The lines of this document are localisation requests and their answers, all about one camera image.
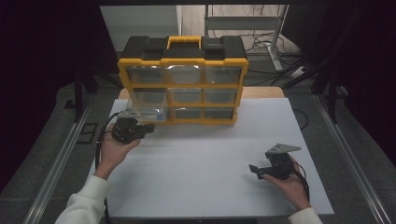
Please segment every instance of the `aluminum rail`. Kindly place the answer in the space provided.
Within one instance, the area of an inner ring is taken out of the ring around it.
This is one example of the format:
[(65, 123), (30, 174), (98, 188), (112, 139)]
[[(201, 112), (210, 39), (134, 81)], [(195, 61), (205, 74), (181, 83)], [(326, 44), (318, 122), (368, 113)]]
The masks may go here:
[(351, 150), (347, 140), (345, 139), (343, 133), (337, 124), (332, 122), (332, 119), (327, 114), (327, 106), (323, 100), (323, 97), (319, 97), (317, 95), (313, 95), (315, 101), (318, 104), (318, 108), (329, 127), (330, 132), (332, 133), (332, 137), (334, 138), (338, 148), (341, 151), (341, 154), (344, 156), (346, 164), (355, 178), (359, 188), (361, 189), (361, 193), (363, 194), (366, 202), (368, 203), (370, 209), (373, 212), (373, 215), (376, 219), (376, 222), (379, 224), (390, 224), (392, 223), (389, 219), (389, 216), (385, 210), (384, 205), (379, 199), (378, 195), (375, 192), (374, 187), (370, 183), (367, 176), (364, 174), (359, 162), (356, 160), (356, 157)]
[(65, 165), (67, 164), (67, 160), (69, 159), (73, 146), (78, 139), (78, 135), (82, 129), (82, 126), (84, 125), (84, 122), (91, 111), (93, 98), (94, 96), (91, 94), (86, 96), (84, 102), (85, 109), (83, 110), (81, 118), (77, 123), (73, 124), (69, 135), (67, 135), (62, 148), (58, 152), (54, 163), (49, 169), (49, 173), (47, 174), (40, 191), (35, 196), (35, 201), (33, 202), (25, 220), (23, 221), (24, 224), (36, 224), (43, 216), (47, 204), (50, 201), (50, 196), (58, 184), (58, 180), (61, 177)]

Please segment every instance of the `black wall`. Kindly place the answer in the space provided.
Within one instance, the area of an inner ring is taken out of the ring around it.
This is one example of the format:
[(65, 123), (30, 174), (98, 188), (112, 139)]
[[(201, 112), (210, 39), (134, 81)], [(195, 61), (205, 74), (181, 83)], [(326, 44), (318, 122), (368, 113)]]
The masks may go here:
[(396, 165), (396, 6), (370, 4), (340, 58), (346, 106)]
[(1, 7), (0, 190), (41, 133), (61, 87), (79, 72), (95, 92), (94, 75), (118, 73), (99, 6), (8, 1)]

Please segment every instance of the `white paper sheet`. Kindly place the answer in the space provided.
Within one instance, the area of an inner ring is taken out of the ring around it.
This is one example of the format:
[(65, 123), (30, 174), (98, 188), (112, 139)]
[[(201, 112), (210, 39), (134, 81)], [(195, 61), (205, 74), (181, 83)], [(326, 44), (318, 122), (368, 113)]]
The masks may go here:
[[(116, 100), (111, 113), (126, 102)], [(283, 193), (248, 168), (271, 166), (264, 153), (276, 143), (302, 148), (290, 155), (306, 170), (311, 204), (319, 214), (333, 214), (286, 98), (243, 99), (234, 125), (157, 125), (109, 178), (109, 213), (140, 218), (290, 215), (295, 209)]]

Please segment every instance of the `metal frame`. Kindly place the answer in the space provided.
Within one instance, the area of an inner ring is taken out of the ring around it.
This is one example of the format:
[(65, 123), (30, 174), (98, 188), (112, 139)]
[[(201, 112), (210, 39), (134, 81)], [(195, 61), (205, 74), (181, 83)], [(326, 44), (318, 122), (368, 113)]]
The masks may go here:
[(82, 126), (91, 111), (92, 101), (94, 96), (90, 94), (87, 95), (85, 101), (85, 110), (83, 110), (82, 116), (78, 122), (73, 124), (73, 127), (64, 141), (64, 145), (60, 149), (55, 161), (53, 162), (40, 191), (35, 196), (35, 201), (33, 202), (25, 220), (24, 224), (34, 224), (38, 223), (44, 214), (48, 202), (50, 201), (50, 196), (55, 190), (58, 180), (67, 164), (70, 153), (78, 139), (78, 135), (82, 129)]
[(359, 162), (356, 159), (352, 149), (350, 148), (347, 140), (345, 139), (343, 133), (341, 132), (340, 128), (337, 124), (332, 122), (332, 118), (328, 115), (326, 103), (323, 100), (323, 97), (319, 97), (317, 95), (313, 95), (314, 100), (316, 101), (320, 113), (322, 114), (331, 134), (332, 137), (337, 144), (338, 148), (340, 149), (341, 154), (344, 156), (346, 164), (349, 168), (349, 171), (352, 173), (353, 177), (355, 178), (358, 187), (361, 189), (361, 193), (363, 194), (364, 198), (366, 199), (367, 204), (369, 205), (372, 213), (376, 219), (377, 223), (382, 224), (390, 224), (392, 223), (389, 219), (388, 213), (385, 210), (384, 205), (382, 204), (381, 200), (379, 199), (378, 195), (375, 192), (374, 187), (370, 183), (367, 176), (364, 174)]
[(209, 16), (209, 5), (205, 5), (205, 37), (209, 37), (209, 30), (274, 30), (271, 44), (267, 47), (271, 61), (277, 72), (283, 67), (276, 53), (276, 42), (282, 29), (283, 21), (289, 5), (282, 5), (277, 17), (258, 16)]

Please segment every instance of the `black plastic part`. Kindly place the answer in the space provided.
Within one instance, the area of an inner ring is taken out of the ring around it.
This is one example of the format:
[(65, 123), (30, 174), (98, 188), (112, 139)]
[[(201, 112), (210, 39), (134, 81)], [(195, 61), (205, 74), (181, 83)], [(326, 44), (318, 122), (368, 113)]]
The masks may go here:
[(79, 135), (80, 136), (89, 135), (90, 138), (89, 138), (89, 140), (86, 140), (86, 141), (77, 140), (77, 144), (86, 144), (86, 145), (91, 144), (93, 141), (93, 137), (95, 136), (97, 127), (98, 127), (98, 123), (84, 123)]
[(154, 124), (136, 125), (137, 119), (118, 118), (114, 125), (112, 136), (118, 142), (130, 144), (135, 139), (143, 139), (146, 133), (153, 133)]
[(257, 175), (259, 179), (263, 179), (263, 175), (271, 175), (277, 179), (286, 180), (290, 177), (293, 170), (293, 162), (288, 153), (273, 154), (265, 153), (267, 159), (271, 162), (271, 167), (258, 168), (249, 165), (250, 171)]
[(138, 58), (144, 61), (159, 61), (161, 58), (205, 58), (209, 61), (225, 58), (246, 58), (245, 48), (240, 36), (225, 35), (221, 38), (201, 38), (198, 42), (171, 43), (167, 48), (168, 37), (150, 38), (133, 35), (121, 55), (121, 58)]

